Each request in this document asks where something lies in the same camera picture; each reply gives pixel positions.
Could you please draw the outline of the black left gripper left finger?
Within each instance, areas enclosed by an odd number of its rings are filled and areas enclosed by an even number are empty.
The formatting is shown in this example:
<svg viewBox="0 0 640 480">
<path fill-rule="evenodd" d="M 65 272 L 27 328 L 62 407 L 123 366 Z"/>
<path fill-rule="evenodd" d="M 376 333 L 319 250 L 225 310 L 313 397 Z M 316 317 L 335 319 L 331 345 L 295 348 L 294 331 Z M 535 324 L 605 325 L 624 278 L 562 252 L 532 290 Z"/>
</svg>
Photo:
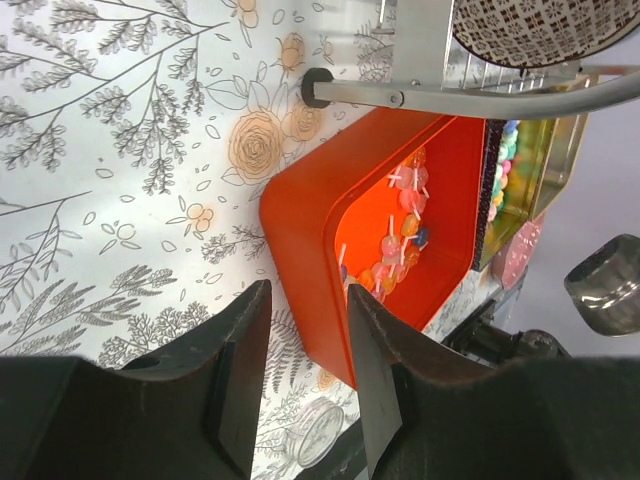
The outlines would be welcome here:
<svg viewBox="0 0 640 480">
<path fill-rule="evenodd" d="M 247 479 L 272 314 L 253 283 L 224 310 L 119 370 L 1 361 L 5 479 Z"/>
</svg>

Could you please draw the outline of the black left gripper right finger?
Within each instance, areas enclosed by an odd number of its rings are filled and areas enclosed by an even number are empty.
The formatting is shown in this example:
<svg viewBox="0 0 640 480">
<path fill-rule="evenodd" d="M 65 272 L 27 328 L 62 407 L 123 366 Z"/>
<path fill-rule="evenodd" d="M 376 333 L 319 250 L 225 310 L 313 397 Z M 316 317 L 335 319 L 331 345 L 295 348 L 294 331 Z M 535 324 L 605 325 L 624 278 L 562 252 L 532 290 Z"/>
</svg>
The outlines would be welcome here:
<svg viewBox="0 0 640 480">
<path fill-rule="evenodd" d="M 373 479 L 635 479 L 633 358 L 476 363 L 348 290 L 351 350 Z"/>
</svg>

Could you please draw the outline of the clear jar lid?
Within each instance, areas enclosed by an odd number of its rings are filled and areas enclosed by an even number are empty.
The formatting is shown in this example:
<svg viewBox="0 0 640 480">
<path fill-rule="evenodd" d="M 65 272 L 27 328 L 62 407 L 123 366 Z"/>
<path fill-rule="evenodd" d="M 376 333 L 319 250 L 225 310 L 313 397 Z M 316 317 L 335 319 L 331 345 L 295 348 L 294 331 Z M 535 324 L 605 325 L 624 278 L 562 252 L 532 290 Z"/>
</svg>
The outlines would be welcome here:
<svg viewBox="0 0 640 480">
<path fill-rule="evenodd" d="M 342 431 L 343 409 L 326 397 L 314 399 L 296 417 L 287 434 L 287 453 L 303 469 L 316 465 Z"/>
</svg>

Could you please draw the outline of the orange lollipop candy tin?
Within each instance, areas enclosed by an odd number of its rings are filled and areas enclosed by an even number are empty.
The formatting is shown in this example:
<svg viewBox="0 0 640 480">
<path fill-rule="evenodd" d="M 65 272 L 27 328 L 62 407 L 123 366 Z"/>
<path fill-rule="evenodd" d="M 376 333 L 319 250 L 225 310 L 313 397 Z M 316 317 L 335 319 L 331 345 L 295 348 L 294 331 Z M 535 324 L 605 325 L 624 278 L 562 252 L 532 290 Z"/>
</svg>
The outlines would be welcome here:
<svg viewBox="0 0 640 480">
<path fill-rule="evenodd" d="M 461 283 L 476 245 L 486 123 L 377 108 L 276 175 L 260 221 L 307 355 L 356 382 L 346 284 L 383 260 L 406 220 L 407 275 L 384 306 L 423 330 Z"/>
</svg>

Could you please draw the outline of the metal scoop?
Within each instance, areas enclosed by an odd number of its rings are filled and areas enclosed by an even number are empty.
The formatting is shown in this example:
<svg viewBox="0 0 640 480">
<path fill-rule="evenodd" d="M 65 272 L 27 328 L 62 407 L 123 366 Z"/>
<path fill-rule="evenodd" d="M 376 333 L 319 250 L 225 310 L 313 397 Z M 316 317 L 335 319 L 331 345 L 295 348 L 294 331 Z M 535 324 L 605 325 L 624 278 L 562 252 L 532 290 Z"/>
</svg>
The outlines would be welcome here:
<svg viewBox="0 0 640 480">
<path fill-rule="evenodd" d="M 574 267 L 564 287 L 594 332 L 620 337 L 639 331 L 639 238 L 620 234 Z"/>
</svg>

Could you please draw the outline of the star candy tin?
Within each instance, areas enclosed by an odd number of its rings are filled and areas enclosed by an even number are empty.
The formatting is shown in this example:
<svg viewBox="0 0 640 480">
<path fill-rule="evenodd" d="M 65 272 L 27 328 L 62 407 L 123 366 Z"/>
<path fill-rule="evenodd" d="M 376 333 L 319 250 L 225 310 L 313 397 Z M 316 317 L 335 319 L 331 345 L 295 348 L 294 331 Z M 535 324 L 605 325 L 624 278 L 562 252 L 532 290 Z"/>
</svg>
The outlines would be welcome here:
<svg viewBox="0 0 640 480">
<path fill-rule="evenodd" d="M 498 153 L 501 120 L 485 122 L 485 146 L 481 167 L 479 210 L 471 269 L 483 270 L 521 226 L 533 220 L 555 201 L 563 186 L 550 175 L 549 154 L 556 121 L 524 120 L 518 125 L 515 162 L 501 185 Z"/>
</svg>

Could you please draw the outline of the gold tin of candies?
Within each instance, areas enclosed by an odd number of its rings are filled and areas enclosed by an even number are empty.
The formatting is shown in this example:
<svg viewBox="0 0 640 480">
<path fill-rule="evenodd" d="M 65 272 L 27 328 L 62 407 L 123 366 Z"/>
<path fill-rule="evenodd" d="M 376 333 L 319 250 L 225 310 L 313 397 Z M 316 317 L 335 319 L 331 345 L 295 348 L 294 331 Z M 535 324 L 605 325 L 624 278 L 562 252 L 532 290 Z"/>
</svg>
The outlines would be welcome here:
<svg viewBox="0 0 640 480">
<path fill-rule="evenodd" d="M 544 140 L 541 173 L 538 175 L 530 219 L 537 220 L 566 190 L 589 120 L 589 113 L 552 119 L 548 139 Z"/>
</svg>

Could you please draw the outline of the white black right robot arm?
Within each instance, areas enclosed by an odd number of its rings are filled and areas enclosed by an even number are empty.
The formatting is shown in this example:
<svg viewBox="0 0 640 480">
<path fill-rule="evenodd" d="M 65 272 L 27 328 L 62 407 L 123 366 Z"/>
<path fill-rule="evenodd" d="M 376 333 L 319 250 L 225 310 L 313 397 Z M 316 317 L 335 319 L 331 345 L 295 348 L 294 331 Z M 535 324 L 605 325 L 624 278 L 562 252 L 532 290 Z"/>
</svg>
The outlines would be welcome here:
<svg viewBox="0 0 640 480">
<path fill-rule="evenodd" d="M 502 292 L 485 301 L 443 340 L 443 345 L 459 354 L 497 367 L 525 358 L 570 357 L 568 351 L 550 333 L 530 329 L 509 333 L 500 328 L 519 298 L 519 290 Z"/>
</svg>

